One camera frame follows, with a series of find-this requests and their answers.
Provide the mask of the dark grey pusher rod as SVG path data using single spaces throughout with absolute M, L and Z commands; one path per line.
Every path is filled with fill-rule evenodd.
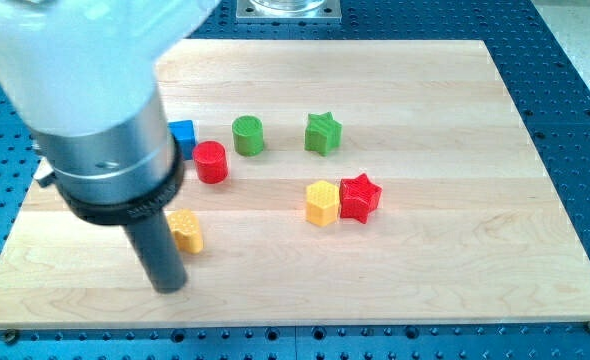
M 163 212 L 123 227 L 154 290 L 172 293 L 187 282 L 187 273 Z

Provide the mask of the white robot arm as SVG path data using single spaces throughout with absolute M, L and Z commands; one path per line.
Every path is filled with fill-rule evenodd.
M 153 288 L 187 274 L 164 207 L 184 159 L 163 109 L 158 58 L 215 0 L 0 1 L 0 84 L 71 211 L 125 230 Z

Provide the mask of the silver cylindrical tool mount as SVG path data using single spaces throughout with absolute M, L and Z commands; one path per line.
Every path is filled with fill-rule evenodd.
M 184 182 L 184 157 L 159 87 L 133 115 L 101 131 L 64 136 L 31 127 L 71 211 L 97 225 L 130 225 L 163 210 Z

